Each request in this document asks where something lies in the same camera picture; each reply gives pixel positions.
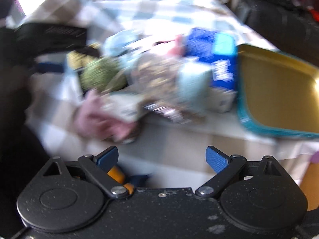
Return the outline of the light blue printed pouch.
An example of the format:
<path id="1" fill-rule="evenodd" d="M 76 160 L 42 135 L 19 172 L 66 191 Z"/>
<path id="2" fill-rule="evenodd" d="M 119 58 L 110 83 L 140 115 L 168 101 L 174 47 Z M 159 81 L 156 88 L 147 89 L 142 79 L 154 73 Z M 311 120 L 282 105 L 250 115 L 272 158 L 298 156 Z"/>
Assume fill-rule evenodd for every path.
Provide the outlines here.
<path id="1" fill-rule="evenodd" d="M 176 104 L 193 118 L 204 118 L 211 68 L 202 62 L 183 61 L 177 75 Z"/>

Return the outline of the blue Tempo tissue pack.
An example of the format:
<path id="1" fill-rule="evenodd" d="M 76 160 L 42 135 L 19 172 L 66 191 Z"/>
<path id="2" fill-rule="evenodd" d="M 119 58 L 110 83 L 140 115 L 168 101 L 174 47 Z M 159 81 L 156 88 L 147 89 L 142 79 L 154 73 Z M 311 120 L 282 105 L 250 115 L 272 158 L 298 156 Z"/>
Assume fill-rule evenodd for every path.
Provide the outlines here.
<path id="1" fill-rule="evenodd" d="M 208 108 L 225 113 L 237 96 L 237 45 L 233 35 L 193 28 L 187 37 L 186 55 L 210 66 Z"/>

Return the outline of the plaid checkered cloth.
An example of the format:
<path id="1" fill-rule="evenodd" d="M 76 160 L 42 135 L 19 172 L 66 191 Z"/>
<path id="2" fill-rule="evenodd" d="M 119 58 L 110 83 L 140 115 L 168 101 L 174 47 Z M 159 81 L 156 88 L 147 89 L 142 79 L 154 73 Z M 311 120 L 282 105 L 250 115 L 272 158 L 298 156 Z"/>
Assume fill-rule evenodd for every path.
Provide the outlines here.
<path id="1" fill-rule="evenodd" d="M 66 20 L 89 29 L 91 42 L 104 42 L 124 29 L 147 35 L 174 37 L 194 27 L 221 29 L 247 43 L 273 50 L 274 46 L 216 0 L 46 0 L 27 20 Z M 71 127 L 72 115 L 81 104 L 76 74 L 36 74 L 31 79 L 33 102 L 27 124 L 46 151 L 66 160 L 84 153 L 97 154 L 108 141 L 87 140 Z M 136 141 L 118 146 L 119 163 L 131 174 L 150 174 L 156 186 L 192 186 L 208 180 L 213 170 L 204 158 L 209 145 L 248 160 L 272 155 L 300 183 L 318 142 L 258 136 L 244 129 L 235 111 L 209 112 L 202 125 L 179 125 L 148 115 Z"/>

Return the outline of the light blue face mask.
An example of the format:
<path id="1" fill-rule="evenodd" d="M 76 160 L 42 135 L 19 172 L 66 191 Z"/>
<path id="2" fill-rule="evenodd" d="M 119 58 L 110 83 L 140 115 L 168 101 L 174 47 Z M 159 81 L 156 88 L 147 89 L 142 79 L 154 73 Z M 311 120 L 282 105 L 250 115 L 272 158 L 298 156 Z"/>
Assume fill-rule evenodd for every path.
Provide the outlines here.
<path id="1" fill-rule="evenodd" d="M 107 38 L 102 45 L 102 57 L 117 59 L 120 63 L 134 62 L 143 53 L 135 43 L 140 40 L 140 34 L 133 30 L 123 30 Z"/>

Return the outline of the black leather sofa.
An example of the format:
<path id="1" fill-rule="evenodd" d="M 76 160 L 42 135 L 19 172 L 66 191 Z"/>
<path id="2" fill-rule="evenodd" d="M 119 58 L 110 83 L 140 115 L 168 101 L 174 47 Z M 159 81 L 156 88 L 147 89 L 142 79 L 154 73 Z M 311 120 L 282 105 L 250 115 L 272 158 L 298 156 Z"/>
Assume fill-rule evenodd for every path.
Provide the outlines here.
<path id="1" fill-rule="evenodd" d="M 245 24 L 281 51 L 318 66 L 318 23 L 293 0 L 242 0 Z"/>

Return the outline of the gold metal tin tray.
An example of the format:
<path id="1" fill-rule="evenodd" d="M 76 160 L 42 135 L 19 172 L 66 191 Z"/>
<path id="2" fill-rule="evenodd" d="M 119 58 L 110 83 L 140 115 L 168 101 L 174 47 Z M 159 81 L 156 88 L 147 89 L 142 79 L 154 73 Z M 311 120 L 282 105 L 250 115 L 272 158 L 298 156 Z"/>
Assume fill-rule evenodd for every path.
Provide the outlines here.
<path id="1" fill-rule="evenodd" d="M 240 45 L 237 114 L 259 135 L 318 139 L 318 68 L 285 53 Z"/>

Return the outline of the green scrubber ball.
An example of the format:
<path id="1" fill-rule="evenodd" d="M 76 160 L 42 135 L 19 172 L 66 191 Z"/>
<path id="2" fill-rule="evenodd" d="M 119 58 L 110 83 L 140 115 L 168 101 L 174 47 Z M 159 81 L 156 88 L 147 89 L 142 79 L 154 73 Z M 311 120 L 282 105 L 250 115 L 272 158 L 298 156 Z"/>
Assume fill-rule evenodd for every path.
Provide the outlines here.
<path id="1" fill-rule="evenodd" d="M 80 74 L 81 87 L 84 91 L 96 89 L 103 92 L 120 70 L 120 62 L 114 57 L 90 61 Z"/>

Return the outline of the pink small cloth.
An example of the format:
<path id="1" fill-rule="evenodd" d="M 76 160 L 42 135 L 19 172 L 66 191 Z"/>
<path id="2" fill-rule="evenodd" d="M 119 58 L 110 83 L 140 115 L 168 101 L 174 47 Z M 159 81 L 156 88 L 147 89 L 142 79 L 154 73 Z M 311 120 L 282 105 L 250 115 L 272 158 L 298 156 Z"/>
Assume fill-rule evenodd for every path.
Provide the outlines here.
<path id="1" fill-rule="evenodd" d="M 84 138 L 114 142 L 123 142 L 138 130 L 138 122 L 127 123 L 108 115 L 102 109 L 102 100 L 96 90 L 86 93 L 83 103 L 74 113 L 72 126 Z"/>

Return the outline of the mesh potpourri sachet bag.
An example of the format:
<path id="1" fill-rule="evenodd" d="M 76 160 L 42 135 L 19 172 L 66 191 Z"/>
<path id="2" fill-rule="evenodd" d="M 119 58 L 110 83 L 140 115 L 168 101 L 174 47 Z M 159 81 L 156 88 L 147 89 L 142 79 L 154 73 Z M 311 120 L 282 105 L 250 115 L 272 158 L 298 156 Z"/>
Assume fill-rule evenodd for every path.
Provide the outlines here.
<path id="1" fill-rule="evenodd" d="M 147 100 L 180 104 L 178 80 L 184 64 L 179 57 L 142 53 L 132 67 L 131 86 Z"/>

